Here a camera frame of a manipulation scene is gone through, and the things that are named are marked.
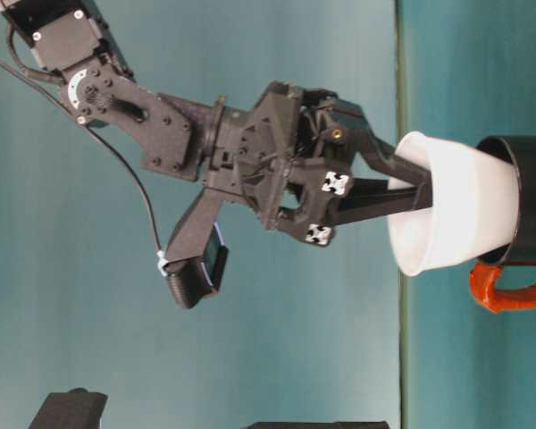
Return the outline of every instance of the teal wall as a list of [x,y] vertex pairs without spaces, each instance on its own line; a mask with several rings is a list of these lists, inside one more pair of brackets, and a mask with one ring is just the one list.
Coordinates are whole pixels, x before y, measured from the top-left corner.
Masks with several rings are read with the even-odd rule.
[[[391,1],[99,5],[144,86],[238,107],[272,79],[324,86],[395,140]],[[138,163],[127,136],[103,134]],[[141,176],[166,239],[198,186]],[[0,71],[0,428],[25,427],[48,392],[78,385],[110,395],[107,428],[397,428],[398,275],[384,221],[343,228],[325,251],[262,230],[243,207],[221,221],[223,291],[182,311],[121,167]]]
[[[536,0],[402,0],[403,129],[476,144],[536,134]],[[536,427],[536,311],[492,315],[472,263],[406,286],[408,429]],[[506,271],[501,287],[535,281]]]

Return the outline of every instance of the screw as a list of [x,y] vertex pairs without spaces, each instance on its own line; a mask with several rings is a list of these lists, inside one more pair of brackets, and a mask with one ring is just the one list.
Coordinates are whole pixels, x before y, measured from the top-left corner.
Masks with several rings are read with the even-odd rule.
[[343,131],[339,128],[336,128],[334,131],[331,132],[331,137],[333,139],[339,140],[343,137]]

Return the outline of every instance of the black robotic arm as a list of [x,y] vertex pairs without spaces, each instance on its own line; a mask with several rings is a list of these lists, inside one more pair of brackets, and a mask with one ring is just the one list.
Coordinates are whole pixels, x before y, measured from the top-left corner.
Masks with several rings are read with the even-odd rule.
[[[228,249],[216,217],[224,201],[249,206],[266,229],[322,247],[337,225],[431,205],[430,173],[394,155],[362,109],[334,92],[275,81],[250,111],[226,106],[224,97],[209,106],[154,94],[133,79],[93,1],[0,0],[0,13],[26,78],[57,85],[77,124],[115,125],[142,147],[143,168],[202,179],[203,190],[158,249],[159,268],[183,307],[220,288]],[[19,61],[14,32],[39,70]],[[355,178],[358,155],[409,188]],[[296,209],[283,206],[285,192]]]

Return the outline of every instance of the mug handle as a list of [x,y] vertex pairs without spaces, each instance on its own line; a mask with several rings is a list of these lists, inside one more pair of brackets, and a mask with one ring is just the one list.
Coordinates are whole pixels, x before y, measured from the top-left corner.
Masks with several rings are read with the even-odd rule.
[[477,262],[471,271],[471,293],[474,300],[492,313],[536,308],[536,283],[523,289],[496,289],[501,266]]

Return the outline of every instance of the black cable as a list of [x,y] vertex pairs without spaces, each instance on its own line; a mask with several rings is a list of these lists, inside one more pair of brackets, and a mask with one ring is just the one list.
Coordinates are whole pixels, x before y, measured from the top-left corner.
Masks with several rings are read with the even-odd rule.
[[52,96],[48,91],[46,91],[44,88],[42,88],[40,85],[38,85],[33,80],[28,79],[26,76],[21,74],[19,71],[16,71],[10,64],[5,62],[4,60],[0,59],[0,67],[4,69],[5,71],[12,74],[12,76],[18,80],[21,80],[26,85],[30,86],[31,88],[35,89],[41,96],[45,97],[50,103],[52,103],[55,107],[60,109],[62,112],[64,112],[71,121],[75,124],[81,127],[89,136],[98,144],[105,147],[111,155],[113,155],[120,164],[125,168],[125,170],[129,173],[131,178],[135,181],[135,184],[138,187],[138,190],[141,194],[141,197],[143,198],[143,202],[145,203],[145,208],[147,210],[147,214],[149,216],[149,222],[151,226],[151,230],[153,233],[153,241],[155,243],[155,249],[156,252],[161,251],[161,241],[159,240],[159,234],[156,228],[156,222],[155,222],[155,212],[153,210],[153,205],[151,204],[151,199],[149,198],[147,191],[145,190],[145,187],[143,186],[143,183],[133,170],[133,168],[130,166],[130,164],[127,162],[127,160],[123,157],[123,155],[115,149],[111,144],[109,144],[107,141],[105,141],[101,136],[99,136],[96,132],[91,130],[86,125],[79,125],[75,122],[73,115],[71,112],[62,104],[60,103],[57,98]]

